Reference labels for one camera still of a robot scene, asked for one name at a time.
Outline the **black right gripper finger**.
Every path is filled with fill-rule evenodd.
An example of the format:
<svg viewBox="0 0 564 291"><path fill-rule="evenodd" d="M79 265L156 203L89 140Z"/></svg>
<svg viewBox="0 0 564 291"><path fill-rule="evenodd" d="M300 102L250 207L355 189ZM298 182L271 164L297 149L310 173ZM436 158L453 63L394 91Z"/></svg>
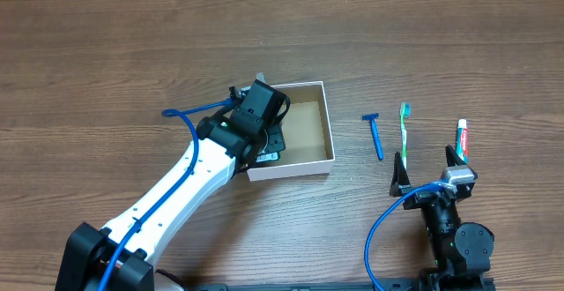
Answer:
<svg viewBox="0 0 564 291"><path fill-rule="evenodd" d="M392 197L402 197L411 190L411 183L407 175L401 153L396 152L394 156L394 170L390 185Z"/></svg>
<svg viewBox="0 0 564 291"><path fill-rule="evenodd" d="M466 162L456 153L456 149L452 145L445 147L445 154L448 167L466 165Z"/></svg>

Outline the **green white soap packet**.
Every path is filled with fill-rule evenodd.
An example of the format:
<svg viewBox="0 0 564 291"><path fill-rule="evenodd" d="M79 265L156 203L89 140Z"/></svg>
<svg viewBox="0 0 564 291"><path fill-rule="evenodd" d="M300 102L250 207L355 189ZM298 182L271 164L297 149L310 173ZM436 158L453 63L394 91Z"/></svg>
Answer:
<svg viewBox="0 0 564 291"><path fill-rule="evenodd" d="M263 153L256 157L256 163L272 162L280 159L279 152Z"/></svg>

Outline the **clear green-labelled bottle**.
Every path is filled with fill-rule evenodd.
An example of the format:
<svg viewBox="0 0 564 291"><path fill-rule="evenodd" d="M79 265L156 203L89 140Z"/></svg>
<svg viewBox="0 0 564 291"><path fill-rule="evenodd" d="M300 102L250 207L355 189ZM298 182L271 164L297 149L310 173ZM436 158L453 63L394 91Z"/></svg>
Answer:
<svg viewBox="0 0 564 291"><path fill-rule="evenodd" d="M259 80L259 81L265 83L265 76L262 74L262 72L258 72L256 74L256 80Z"/></svg>

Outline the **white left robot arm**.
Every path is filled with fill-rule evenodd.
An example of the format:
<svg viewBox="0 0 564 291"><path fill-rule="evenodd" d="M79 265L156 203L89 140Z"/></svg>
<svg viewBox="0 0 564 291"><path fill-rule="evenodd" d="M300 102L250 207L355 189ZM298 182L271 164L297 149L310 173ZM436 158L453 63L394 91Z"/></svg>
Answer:
<svg viewBox="0 0 564 291"><path fill-rule="evenodd" d="M179 290L156 271L176 233L280 132L281 119L216 114L189 126L193 139L175 165L132 207L102 228L82 223L68 238L56 290Z"/></svg>

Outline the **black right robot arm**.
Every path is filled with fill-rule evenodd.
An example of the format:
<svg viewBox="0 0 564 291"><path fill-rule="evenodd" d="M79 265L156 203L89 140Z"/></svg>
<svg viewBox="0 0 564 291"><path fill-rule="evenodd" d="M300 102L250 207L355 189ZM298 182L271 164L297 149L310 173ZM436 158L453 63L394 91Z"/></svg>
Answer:
<svg viewBox="0 0 564 291"><path fill-rule="evenodd" d="M388 290L494 290L486 278L494 250L494 234L476 222L463 222L456 203L471 196L478 175L451 145L445 147L447 167L439 182L441 190L422 190L403 203L405 210L421 211L434 254L435 265L416 279L393 279Z"/></svg>

